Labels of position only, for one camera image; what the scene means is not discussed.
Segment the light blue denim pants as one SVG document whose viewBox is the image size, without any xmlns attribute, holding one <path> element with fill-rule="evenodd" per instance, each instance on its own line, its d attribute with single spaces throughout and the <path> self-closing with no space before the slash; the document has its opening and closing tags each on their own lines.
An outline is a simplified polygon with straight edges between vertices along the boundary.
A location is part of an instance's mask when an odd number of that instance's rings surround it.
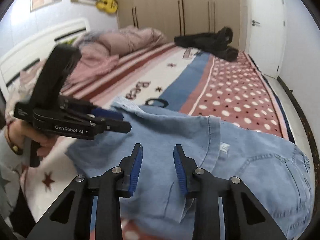
<svg viewBox="0 0 320 240">
<path fill-rule="evenodd" d="M 102 175 L 143 146 L 137 189 L 120 201 L 120 213 L 143 231 L 163 239 L 191 239 L 195 205 L 180 192 L 173 151 L 214 176 L 239 177 L 288 239 L 300 235 L 311 219 L 314 185 L 308 157 L 281 137 L 247 130 L 215 116 L 188 116 L 161 107 L 138 106 L 119 97 L 112 108 L 123 114 L 129 133 L 105 132 L 77 140 L 66 154 L 87 177 Z"/>
</svg>

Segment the black clothing pile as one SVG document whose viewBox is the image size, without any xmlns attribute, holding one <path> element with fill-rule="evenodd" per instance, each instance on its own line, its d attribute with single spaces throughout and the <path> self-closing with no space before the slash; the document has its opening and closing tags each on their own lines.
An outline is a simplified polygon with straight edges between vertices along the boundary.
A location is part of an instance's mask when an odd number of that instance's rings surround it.
<svg viewBox="0 0 320 240">
<path fill-rule="evenodd" d="M 235 61 L 239 52 L 236 48 L 229 46 L 232 40 L 233 31 L 230 27 L 223 27 L 217 33 L 199 33 L 174 38 L 177 46 L 197 48 L 228 62 Z"/>
</svg>

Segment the pink crumpled duvet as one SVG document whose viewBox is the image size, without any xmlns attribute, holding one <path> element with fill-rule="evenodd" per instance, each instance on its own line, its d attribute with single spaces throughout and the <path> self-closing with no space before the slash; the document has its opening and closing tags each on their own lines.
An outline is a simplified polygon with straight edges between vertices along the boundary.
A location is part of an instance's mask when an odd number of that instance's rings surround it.
<svg viewBox="0 0 320 240">
<path fill-rule="evenodd" d="M 119 30 L 87 32 L 71 42 L 65 42 L 81 52 L 81 59 L 67 77 L 65 85 L 75 85 L 90 77 L 107 74 L 118 66 L 120 58 L 167 42 L 166 36 L 157 29 L 139 29 L 132 25 Z"/>
</svg>

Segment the white bed headboard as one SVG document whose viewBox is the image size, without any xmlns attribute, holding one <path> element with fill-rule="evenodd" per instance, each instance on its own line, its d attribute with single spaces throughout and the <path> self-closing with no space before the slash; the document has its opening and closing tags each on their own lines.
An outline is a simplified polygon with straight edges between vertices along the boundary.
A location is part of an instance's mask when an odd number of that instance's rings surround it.
<svg viewBox="0 0 320 240">
<path fill-rule="evenodd" d="M 25 67 L 46 58 L 55 45 L 78 34 L 90 31 L 86 18 L 76 18 L 44 29 L 20 42 L 1 57 L 1 93 L 9 98 L 8 87 Z"/>
</svg>

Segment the green item by headboard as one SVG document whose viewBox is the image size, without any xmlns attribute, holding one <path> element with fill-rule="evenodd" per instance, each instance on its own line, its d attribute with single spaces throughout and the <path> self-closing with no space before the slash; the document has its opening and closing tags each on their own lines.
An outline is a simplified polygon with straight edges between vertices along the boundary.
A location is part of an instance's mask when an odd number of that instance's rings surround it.
<svg viewBox="0 0 320 240">
<path fill-rule="evenodd" d="M 62 44 L 67 44 L 67 45 L 71 46 L 76 40 L 77 40 L 77 38 L 74 37 L 74 38 L 63 41 Z"/>
</svg>

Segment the patterned fleece bed blanket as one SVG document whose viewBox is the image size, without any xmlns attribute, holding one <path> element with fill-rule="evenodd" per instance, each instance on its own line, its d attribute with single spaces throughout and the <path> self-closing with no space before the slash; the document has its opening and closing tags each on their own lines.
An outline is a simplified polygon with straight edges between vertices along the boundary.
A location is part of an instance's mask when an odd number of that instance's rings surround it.
<svg viewBox="0 0 320 240">
<path fill-rule="evenodd" d="M 13 119 L 14 104 L 31 89 L 45 58 L 22 52 L 1 61 L 15 73 L 6 82 L 9 101 L 5 117 Z M 146 48 L 120 58 L 103 75 L 84 71 L 84 80 L 67 83 L 61 93 L 108 108 L 116 96 L 144 105 L 150 98 L 166 100 L 168 109 L 188 115 L 214 115 L 236 126 L 277 135 L 295 143 L 290 123 L 268 80 L 244 51 L 227 62 L 197 49 L 173 43 Z M 27 207 L 37 222 L 76 175 L 66 148 L 74 141 L 61 138 L 37 168 L 27 168 L 21 178 Z"/>
</svg>

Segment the beige wooden wardrobe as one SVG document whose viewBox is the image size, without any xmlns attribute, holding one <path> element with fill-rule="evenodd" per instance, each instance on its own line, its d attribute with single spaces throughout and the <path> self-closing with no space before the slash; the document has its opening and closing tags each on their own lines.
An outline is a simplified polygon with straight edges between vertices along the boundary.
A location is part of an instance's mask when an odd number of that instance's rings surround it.
<svg viewBox="0 0 320 240">
<path fill-rule="evenodd" d="M 117 0 L 120 28 L 155 28 L 173 41 L 176 36 L 233 31 L 231 46 L 244 50 L 246 28 L 242 0 Z"/>
</svg>

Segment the white door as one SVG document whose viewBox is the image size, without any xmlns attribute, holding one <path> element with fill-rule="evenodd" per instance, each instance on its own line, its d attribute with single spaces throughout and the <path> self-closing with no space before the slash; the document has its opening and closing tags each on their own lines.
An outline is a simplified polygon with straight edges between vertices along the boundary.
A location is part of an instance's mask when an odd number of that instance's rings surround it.
<svg viewBox="0 0 320 240">
<path fill-rule="evenodd" d="M 284 0 L 250 0 L 250 6 L 248 53 L 263 74 L 277 78 L 286 38 Z"/>
</svg>

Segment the yellow guitar on wall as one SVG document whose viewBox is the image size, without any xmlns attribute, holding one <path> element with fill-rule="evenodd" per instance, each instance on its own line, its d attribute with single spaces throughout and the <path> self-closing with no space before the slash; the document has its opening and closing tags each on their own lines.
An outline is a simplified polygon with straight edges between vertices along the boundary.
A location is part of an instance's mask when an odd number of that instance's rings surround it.
<svg viewBox="0 0 320 240">
<path fill-rule="evenodd" d="M 70 0 L 73 3 L 84 3 L 95 6 L 98 10 L 113 15 L 118 11 L 117 0 Z"/>
</svg>

